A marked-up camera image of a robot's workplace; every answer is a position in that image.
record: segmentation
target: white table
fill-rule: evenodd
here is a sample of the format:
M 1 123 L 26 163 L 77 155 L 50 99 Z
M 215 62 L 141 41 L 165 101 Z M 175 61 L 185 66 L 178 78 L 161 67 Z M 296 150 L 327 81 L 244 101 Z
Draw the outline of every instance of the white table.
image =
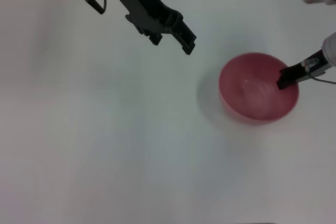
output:
M 216 79 L 245 52 L 302 61 L 336 7 L 163 2 L 197 35 L 191 56 L 170 35 L 152 45 L 118 0 L 103 16 L 0 0 L 0 222 L 334 223 L 336 87 L 303 82 L 289 116 L 248 127 L 223 114 Z

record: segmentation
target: bowl rim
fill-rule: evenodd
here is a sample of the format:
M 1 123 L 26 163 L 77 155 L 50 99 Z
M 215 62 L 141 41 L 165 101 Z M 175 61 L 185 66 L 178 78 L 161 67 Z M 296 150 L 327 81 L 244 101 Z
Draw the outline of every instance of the bowl rim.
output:
M 268 56 L 268 57 L 271 57 L 272 59 L 274 60 L 277 60 L 279 63 L 283 64 L 283 67 L 288 67 L 282 60 L 279 60 L 278 58 L 272 56 L 272 55 L 269 55 L 269 54 L 265 54 L 263 52 L 247 52 L 245 54 L 241 54 L 241 55 L 238 55 L 238 56 L 235 56 L 234 58 L 232 58 L 231 60 L 229 60 L 228 62 L 225 63 L 225 65 L 223 66 L 222 70 L 220 71 L 220 74 L 219 74 L 219 78 L 218 78 L 218 91 L 219 91 L 219 96 L 220 96 L 220 99 L 222 101 L 222 103 L 224 104 L 224 107 L 226 109 L 229 109 L 230 110 L 230 114 L 231 116 L 235 117 L 236 119 L 242 121 L 244 120 L 246 123 L 250 123 L 250 124 L 254 124 L 256 122 L 262 122 L 262 123 L 271 123 L 271 122 L 275 122 L 275 121 L 278 121 L 282 118 L 284 118 L 285 116 L 287 116 L 290 112 L 292 112 L 294 110 L 294 108 L 296 107 L 298 101 L 299 101 L 299 97 L 300 97 L 300 89 L 299 89 L 299 85 L 297 83 L 293 84 L 296 89 L 297 89 L 297 92 L 298 92 L 298 95 L 296 97 L 296 100 L 295 100 L 295 103 L 293 104 L 292 108 L 286 113 L 284 114 L 283 116 L 279 117 L 279 118 L 275 118 L 275 119 L 270 119 L 270 120 L 258 120 L 258 119 L 253 119 L 253 118 L 249 118 L 245 115 L 242 115 L 240 113 L 238 113 L 235 109 L 233 109 L 224 99 L 223 95 L 222 95 L 222 91 L 221 91 L 221 85 L 220 85 L 220 78 L 223 74 L 223 71 L 225 69 L 225 67 L 231 62 L 233 61 L 234 59 L 236 58 L 239 58 L 241 56 L 246 56 L 246 55 L 255 55 L 255 54 L 258 54 L 258 55 L 264 55 L 264 56 Z

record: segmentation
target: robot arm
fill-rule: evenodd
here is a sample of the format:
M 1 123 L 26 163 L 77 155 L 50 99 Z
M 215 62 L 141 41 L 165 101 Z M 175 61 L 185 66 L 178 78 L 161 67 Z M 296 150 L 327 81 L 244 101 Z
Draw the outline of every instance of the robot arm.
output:
M 303 0 L 307 4 L 336 4 L 336 0 Z M 324 74 L 331 67 L 336 67 L 336 33 L 324 40 L 322 49 L 295 66 L 282 69 L 277 82 L 279 89 Z
M 106 9 L 96 0 L 85 0 L 96 11 L 103 14 Z M 182 45 L 186 54 L 190 55 L 195 47 L 196 36 L 183 22 L 183 16 L 176 10 L 165 6 L 160 0 L 120 0 L 130 12 L 126 19 L 131 22 L 140 34 L 149 37 L 154 45 L 162 39 L 161 34 L 172 34 Z

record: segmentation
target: red bowl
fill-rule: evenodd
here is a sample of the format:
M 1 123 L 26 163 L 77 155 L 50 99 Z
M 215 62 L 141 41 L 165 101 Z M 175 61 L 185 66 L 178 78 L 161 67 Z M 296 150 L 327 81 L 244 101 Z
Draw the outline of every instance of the red bowl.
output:
M 289 114 L 299 99 L 299 86 L 279 90 L 277 80 L 286 64 L 251 52 L 229 61 L 219 76 L 219 93 L 226 111 L 253 125 L 275 122 Z

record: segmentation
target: black cable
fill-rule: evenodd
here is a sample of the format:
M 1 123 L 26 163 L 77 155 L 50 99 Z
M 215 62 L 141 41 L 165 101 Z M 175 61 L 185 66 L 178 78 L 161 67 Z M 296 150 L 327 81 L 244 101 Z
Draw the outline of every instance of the black cable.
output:
M 106 6 L 107 6 L 107 0 L 104 0 L 104 7 L 103 7 L 104 12 L 106 11 Z
M 85 0 L 92 8 L 94 8 L 99 14 L 104 14 L 106 11 L 107 0 L 104 0 L 104 6 L 101 5 L 96 0 Z
M 313 79 L 314 81 L 319 81 L 319 82 L 324 82 L 324 83 L 329 83 L 329 84 L 334 84 L 334 85 L 336 85 L 336 82 L 317 79 L 317 78 L 313 77 L 310 73 L 308 74 L 308 76 L 309 76 L 311 79 Z

